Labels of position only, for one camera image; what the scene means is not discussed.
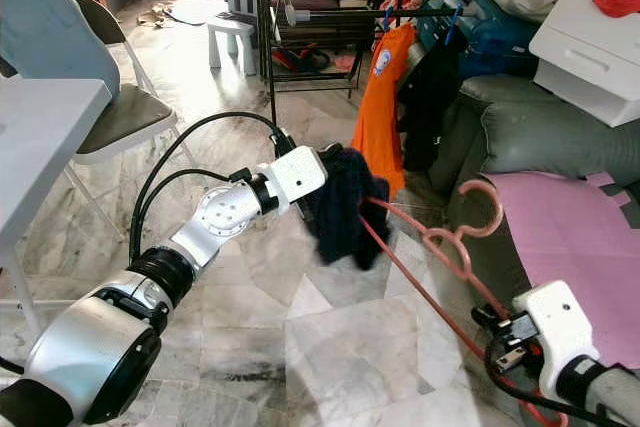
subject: black cable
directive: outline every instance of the black cable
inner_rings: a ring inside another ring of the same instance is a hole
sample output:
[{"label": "black cable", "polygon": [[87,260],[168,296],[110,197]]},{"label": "black cable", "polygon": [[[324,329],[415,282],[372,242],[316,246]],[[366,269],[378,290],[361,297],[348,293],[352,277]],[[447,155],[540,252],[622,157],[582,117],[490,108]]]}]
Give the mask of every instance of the black cable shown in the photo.
[{"label": "black cable", "polygon": [[140,242],[139,238],[141,237],[141,233],[138,232],[138,218],[140,215],[140,209],[142,208],[142,204],[144,199],[151,187],[153,180],[158,175],[158,172],[162,168],[162,166],[167,162],[171,154],[178,148],[178,146],[184,142],[184,140],[191,135],[196,129],[199,129],[203,125],[206,125],[210,122],[219,119],[225,119],[229,117],[245,117],[249,119],[255,119],[263,124],[266,124],[272,131],[274,135],[278,138],[284,137],[284,133],[271,122],[266,117],[263,117],[259,114],[254,114],[253,112],[223,112],[220,114],[210,115],[209,117],[205,117],[204,119],[199,120],[195,124],[191,125],[187,130],[185,130],[180,136],[176,139],[176,141],[169,146],[167,151],[160,157],[160,160],[156,163],[156,165],[151,170],[151,173],[147,177],[142,189],[140,189],[140,193],[138,194],[138,198],[136,199],[136,204],[133,208],[133,214],[131,215],[131,226],[129,231],[129,262],[132,263],[135,259],[140,256]]},{"label": "black cable", "polygon": [[144,201],[144,204],[142,205],[142,208],[140,209],[140,213],[138,215],[138,224],[137,224],[137,230],[136,230],[136,242],[138,245],[141,244],[141,236],[142,236],[142,230],[144,227],[144,219],[147,216],[147,212],[149,210],[149,206],[151,205],[151,202],[153,202],[153,199],[155,199],[158,194],[162,191],[162,189],[164,189],[167,184],[169,184],[170,182],[174,181],[175,179],[182,177],[183,175],[189,175],[189,174],[199,174],[199,175],[204,175],[207,177],[212,177],[214,179],[220,180],[222,182],[229,182],[229,177],[225,177],[223,175],[220,174],[216,174],[215,172],[210,172],[208,170],[203,170],[203,169],[184,169],[184,170],[178,170],[174,173],[172,173],[171,175],[169,175],[166,179],[163,179],[162,182],[160,182],[147,196],[147,198]]},{"label": "black cable", "polygon": [[10,360],[5,359],[4,357],[0,357],[0,368],[8,370],[9,372],[13,372],[14,374],[22,375],[24,374],[24,367],[18,364],[14,364]]},{"label": "black cable", "polygon": [[579,419],[586,420],[593,423],[594,425],[599,425],[601,427],[628,427],[614,420],[602,417],[601,415],[596,415],[592,412],[589,412],[588,410],[581,409],[573,405],[564,404],[562,402],[556,402],[555,400],[550,400],[544,397],[538,397],[508,385],[506,382],[504,382],[504,380],[502,380],[501,375],[497,372],[496,368],[492,364],[493,353],[495,352],[498,345],[499,340],[494,338],[489,343],[487,349],[484,351],[484,368],[489,374],[489,378],[493,381],[493,383],[496,384],[501,390],[509,394],[511,397],[515,397],[516,399],[524,400],[525,402],[528,402],[530,404],[545,407],[550,410],[562,412],[573,417],[578,417]]}]

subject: orange shirt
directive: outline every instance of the orange shirt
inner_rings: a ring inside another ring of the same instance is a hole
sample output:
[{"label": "orange shirt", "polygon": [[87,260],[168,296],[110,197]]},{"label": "orange shirt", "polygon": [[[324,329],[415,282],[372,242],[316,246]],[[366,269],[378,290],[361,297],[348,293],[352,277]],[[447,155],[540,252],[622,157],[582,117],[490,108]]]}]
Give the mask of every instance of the orange shirt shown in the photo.
[{"label": "orange shirt", "polygon": [[389,182],[391,198],[404,188],[402,150],[396,131],[396,82],[407,69],[415,29],[405,24],[384,34],[373,54],[351,146],[360,151],[373,175]]}]

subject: robotic arm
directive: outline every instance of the robotic arm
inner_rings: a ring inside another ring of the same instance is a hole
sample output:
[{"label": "robotic arm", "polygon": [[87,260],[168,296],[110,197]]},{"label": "robotic arm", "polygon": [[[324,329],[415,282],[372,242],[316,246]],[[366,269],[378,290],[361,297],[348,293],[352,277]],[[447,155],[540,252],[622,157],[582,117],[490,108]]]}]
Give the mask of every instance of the robotic arm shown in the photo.
[{"label": "robotic arm", "polygon": [[193,217],[126,270],[64,311],[31,349],[24,375],[0,392],[0,427],[99,424],[137,396],[173,311],[222,245],[250,222],[319,189],[316,152],[298,147],[251,178],[207,192]]},{"label": "robotic arm", "polygon": [[[122,414],[160,352],[173,311],[222,245],[254,218],[285,213],[326,178],[317,153],[298,147],[231,187],[207,192],[177,232],[47,328],[28,355],[24,375],[0,392],[0,427],[94,425]],[[517,314],[492,329],[506,351],[495,360],[487,357],[494,382],[500,385],[492,373],[517,365],[528,355],[523,346],[535,338],[544,353],[540,388],[546,399],[620,422],[606,425],[640,427],[640,380],[621,366],[597,362],[591,325],[566,284],[540,286],[514,305]],[[508,393],[518,397],[515,389]]]}]

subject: pink cloth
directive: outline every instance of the pink cloth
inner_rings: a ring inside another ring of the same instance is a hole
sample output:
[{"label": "pink cloth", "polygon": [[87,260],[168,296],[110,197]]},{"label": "pink cloth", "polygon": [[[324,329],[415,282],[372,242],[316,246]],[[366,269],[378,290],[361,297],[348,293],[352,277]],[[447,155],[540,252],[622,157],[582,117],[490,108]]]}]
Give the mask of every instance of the pink cloth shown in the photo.
[{"label": "pink cloth", "polygon": [[602,175],[593,185],[537,172],[487,177],[532,285],[566,281],[602,361],[640,368],[640,230],[619,208],[628,197],[603,193]]}]

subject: marble floor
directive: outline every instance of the marble floor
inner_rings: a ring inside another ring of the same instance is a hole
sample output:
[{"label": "marble floor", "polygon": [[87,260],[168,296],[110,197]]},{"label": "marble floor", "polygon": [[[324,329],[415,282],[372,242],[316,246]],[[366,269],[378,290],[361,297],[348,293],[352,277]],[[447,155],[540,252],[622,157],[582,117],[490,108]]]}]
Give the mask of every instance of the marble floor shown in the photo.
[{"label": "marble floor", "polygon": [[[209,11],[220,0],[184,0]],[[233,59],[208,66],[205,27],[136,26],[138,0],[118,17],[160,97],[174,107],[179,128],[206,115],[252,110],[267,115],[258,78],[245,78]],[[124,51],[114,56],[123,81],[134,81]],[[348,143],[362,88],[278,96],[279,122],[299,144]],[[189,141],[202,167],[229,173],[272,158],[257,123],[210,124]],[[151,143],[99,165],[76,166],[98,202],[125,230],[137,192],[171,142]],[[173,158],[162,173],[187,166]],[[191,215],[212,182],[175,182],[151,208],[143,247]],[[437,223],[442,199],[412,176],[403,208]],[[405,228],[391,245],[427,289],[470,332],[466,287]],[[127,265],[119,243],[64,177],[53,186],[17,252],[37,298],[77,298]],[[12,294],[0,275],[0,296]],[[33,339],[19,314],[0,318],[0,353],[26,355]],[[3,377],[0,382],[10,382]],[[227,243],[183,300],[163,335],[163,350],[129,411],[112,427],[195,426],[491,426],[519,425],[514,401],[496,396],[482,368],[387,258],[358,271],[350,259],[324,266],[293,211],[256,222]]]}]

